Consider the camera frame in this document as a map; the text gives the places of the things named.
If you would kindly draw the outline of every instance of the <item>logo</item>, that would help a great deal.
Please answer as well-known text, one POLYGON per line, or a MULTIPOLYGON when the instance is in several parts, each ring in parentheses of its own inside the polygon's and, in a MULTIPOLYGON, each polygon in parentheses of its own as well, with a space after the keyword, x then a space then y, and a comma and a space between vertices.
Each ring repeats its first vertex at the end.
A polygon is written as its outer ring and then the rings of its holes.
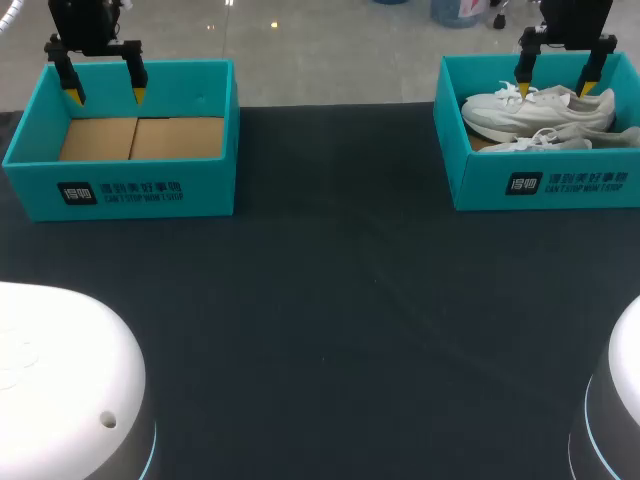
POLYGON ((67 205, 95 205, 98 203, 88 182, 60 182, 58 190, 67 205))
POLYGON ((516 172, 511 174, 506 195, 535 195, 542 181, 542 172, 516 172))

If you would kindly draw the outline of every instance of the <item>cardboard bottom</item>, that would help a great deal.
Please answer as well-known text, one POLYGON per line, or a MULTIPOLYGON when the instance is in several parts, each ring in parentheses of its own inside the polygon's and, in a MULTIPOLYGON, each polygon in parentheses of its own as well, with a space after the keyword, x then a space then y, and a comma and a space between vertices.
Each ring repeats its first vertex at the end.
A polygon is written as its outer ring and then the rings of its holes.
POLYGON ((496 142, 492 142, 491 140, 487 140, 486 138, 479 137, 475 132, 467 129, 467 136, 469 137, 469 143, 471 144, 471 150, 474 152, 478 152, 482 150, 484 147, 491 147, 493 145, 497 145, 496 142))
POLYGON ((74 119, 61 162, 219 158, 224 118, 74 119))

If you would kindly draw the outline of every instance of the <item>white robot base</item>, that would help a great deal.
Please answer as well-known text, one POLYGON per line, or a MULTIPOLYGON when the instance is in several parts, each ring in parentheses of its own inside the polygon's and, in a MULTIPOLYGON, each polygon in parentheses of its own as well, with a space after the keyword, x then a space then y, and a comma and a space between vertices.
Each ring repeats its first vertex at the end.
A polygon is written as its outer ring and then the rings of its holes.
POLYGON ((569 436, 574 480, 640 478, 640 297, 624 311, 569 436))
POLYGON ((102 303, 0 282, 0 478, 156 480, 140 347, 102 303))

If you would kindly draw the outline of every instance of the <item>open box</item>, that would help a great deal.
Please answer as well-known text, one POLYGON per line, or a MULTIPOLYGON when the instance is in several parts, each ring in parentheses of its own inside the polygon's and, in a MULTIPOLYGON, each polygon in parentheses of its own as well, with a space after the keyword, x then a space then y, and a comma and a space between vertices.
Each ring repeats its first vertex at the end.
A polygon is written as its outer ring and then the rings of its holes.
MULTIPOLYGON (((519 55, 444 57, 434 117, 457 210, 519 210, 640 206, 640 149, 477 153, 460 107, 471 95, 499 90, 513 79, 519 55)), ((588 54, 540 55, 534 85, 574 87, 588 54)), ((640 126, 640 79, 624 54, 609 55, 591 92, 612 88, 614 131, 640 126)))
POLYGON ((75 65, 82 107, 47 65, 3 167, 33 221, 231 215, 239 108, 230 60, 75 65))

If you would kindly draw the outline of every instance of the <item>shoelace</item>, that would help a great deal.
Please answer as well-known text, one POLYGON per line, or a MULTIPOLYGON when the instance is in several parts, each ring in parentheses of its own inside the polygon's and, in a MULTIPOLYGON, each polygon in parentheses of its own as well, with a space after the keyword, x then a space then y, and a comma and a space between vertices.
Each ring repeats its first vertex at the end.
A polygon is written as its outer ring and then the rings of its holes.
MULTIPOLYGON (((504 83, 507 88, 502 88, 496 92, 496 97, 504 100, 503 104, 506 107, 507 105, 514 105, 515 103, 522 103, 522 94, 518 88, 504 80, 500 80, 500 83, 504 83)), ((532 92, 528 94, 525 99, 530 101, 531 103, 536 103, 536 99, 533 96, 533 93, 538 92, 537 88, 529 87, 529 90, 532 92)))
POLYGON ((519 151, 526 150, 527 148, 536 145, 547 146, 558 138, 557 133, 558 131, 555 128, 541 128, 531 138, 516 138, 516 141, 511 148, 519 151))

